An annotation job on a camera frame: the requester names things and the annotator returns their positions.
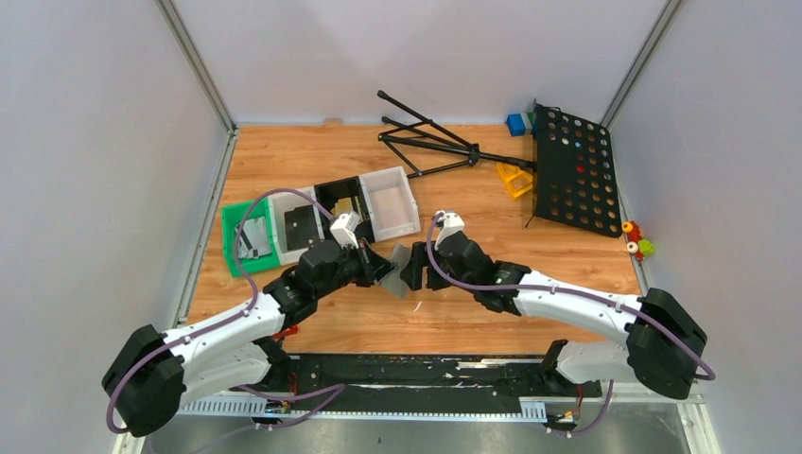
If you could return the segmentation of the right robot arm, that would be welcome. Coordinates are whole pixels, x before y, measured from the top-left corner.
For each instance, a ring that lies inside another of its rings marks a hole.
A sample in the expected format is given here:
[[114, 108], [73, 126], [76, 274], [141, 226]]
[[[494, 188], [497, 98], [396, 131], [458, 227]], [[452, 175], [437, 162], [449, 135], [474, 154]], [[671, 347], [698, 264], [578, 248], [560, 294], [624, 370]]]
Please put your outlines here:
[[683, 400], [695, 381], [717, 377], [702, 358], [705, 331], [668, 291], [605, 292], [494, 260], [468, 238], [453, 211], [436, 213], [426, 240], [414, 243], [401, 264], [400, 279], [408, 290], [460, 288], [492, 312], [550, 319], [601, 336], [597, 342], [551, 345], [539, 372], [552, 394], [587, 381], [619, 380]]

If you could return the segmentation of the grey card holder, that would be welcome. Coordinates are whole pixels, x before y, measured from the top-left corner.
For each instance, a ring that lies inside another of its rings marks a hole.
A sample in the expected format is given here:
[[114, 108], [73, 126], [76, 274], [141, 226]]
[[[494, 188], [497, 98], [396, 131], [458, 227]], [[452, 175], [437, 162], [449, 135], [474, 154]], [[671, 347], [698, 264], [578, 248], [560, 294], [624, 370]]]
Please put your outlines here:
[[404, 299], [410, 292], [409, 285], [401, 278], [401, 271], [409, 264], [412, 251], [401, 243], [395, 243], [389, 261], [391, 271], [378, 281], [379, 286], [399, 299]]

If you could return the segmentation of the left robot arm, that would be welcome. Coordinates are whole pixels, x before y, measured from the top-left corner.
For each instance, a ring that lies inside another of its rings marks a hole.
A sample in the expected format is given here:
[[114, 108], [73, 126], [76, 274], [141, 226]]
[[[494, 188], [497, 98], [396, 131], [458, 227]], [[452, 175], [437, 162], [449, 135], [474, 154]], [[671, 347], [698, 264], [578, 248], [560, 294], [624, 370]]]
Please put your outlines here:
[[347, 215], [250, 300], [212, 318], [159, 332], [147, 324], [131, 333], [101, 380], [110, 398], [107, 426], [117, 434], [149, 435], [178, 409], [238, 385], [282, 389], [289, 365], [272, 352], [274, 335], [314, 314], [321, 298], [350, 285], [371, 287], [400, 270], [355, 234]]

